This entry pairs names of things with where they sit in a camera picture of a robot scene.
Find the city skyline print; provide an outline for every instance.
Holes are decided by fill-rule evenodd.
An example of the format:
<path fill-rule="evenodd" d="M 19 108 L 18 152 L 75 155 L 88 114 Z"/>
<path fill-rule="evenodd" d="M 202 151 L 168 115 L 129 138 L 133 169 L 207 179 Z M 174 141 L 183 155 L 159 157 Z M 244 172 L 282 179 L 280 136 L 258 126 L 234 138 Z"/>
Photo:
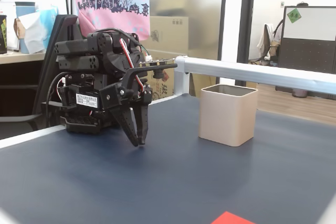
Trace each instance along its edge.
<path fill-rule="evenodd" d="M 81 0 L 77 2 L 79 10 L 109 10 L 112 13 L 134 13 L 149 15 L 149 3 L 141 0 Z"/>

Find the office chair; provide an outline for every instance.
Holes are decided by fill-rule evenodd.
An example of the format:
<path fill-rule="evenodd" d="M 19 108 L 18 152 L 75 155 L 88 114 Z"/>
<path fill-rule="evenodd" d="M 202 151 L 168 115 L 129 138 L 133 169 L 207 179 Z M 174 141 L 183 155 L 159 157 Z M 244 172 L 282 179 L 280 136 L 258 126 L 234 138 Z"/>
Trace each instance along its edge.
<path fill-rule="evenodd" d="M 76 15 L 57 15 L 50 35 L 49 44 L 43 60 L 42 69 L 39 75 L 33 111 L 26 116 L 0 116 L 0 124 L 4 123 L 28 123 L 33 131 L 38 130 L 36 121 L 42 116 L 41 104 L 46 101 L 47 92 L 51 81 L 55 77 L 54 67 L 57 54 L 54 51 L 56 42 L 68 40 L 68 27 L 75 25 Z"/>
<path fill-rule="evenodd" d="M 272 41 L 273 41 L 273 38 L 270 38 L 269 29 L 268 29 L 267 25 L 265 25 L 265 27 L 264 27 L 264 43 L 263 43 L 264 46 L 261 49 L 261 57 L 258 58 L 258 59 L 249 60 L 249 63 L 254 64 L 258 61 L 262 61 L 264 66 L 269 65 L 271 61 L 277 63 L 279 61 L 280 46 L 272 46 Z M 267 54 L 270 52 L 271 48 L 277 48 L 276 56 L 271 56 L 269 60 L 265 59 Z"/>

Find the whiteboard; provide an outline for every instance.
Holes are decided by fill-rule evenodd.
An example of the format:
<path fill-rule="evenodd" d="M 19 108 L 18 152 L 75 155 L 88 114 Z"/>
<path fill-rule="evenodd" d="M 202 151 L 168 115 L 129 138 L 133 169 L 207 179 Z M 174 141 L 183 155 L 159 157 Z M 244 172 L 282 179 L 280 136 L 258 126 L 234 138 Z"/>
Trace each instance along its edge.
<path fill-rule="evenodd" d="M 295 8 L 302 16 L 292 23 L 287 16 Z M 285 9 L 284 38 L 335 41 L 336 7 L 288 7 Z"/>

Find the servo label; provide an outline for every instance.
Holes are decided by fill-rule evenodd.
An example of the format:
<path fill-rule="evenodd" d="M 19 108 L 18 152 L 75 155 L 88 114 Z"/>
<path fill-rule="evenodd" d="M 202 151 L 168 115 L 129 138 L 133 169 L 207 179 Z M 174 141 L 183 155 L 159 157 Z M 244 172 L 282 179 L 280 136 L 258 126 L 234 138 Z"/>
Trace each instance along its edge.
<path fill-rule="evenodd" d="M 98 108 L 97 97 L 90 97 L 88 95 L 76 94 L 76 101 L 77 101 L 77 104 Z"/>

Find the wooden desk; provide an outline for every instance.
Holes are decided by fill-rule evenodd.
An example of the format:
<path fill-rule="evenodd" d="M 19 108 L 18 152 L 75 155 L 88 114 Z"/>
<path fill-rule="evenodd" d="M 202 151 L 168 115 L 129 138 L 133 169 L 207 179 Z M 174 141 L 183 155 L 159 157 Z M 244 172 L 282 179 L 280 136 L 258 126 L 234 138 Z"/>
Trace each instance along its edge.
<path fill-rule="evenodd" d="M 0 64 L 43 60 L 44 55 L 44 52 L 37 52 L 35 54 L 23 54 L 21 52 L 8 51 L 7 54 L 0 55 Z"/>

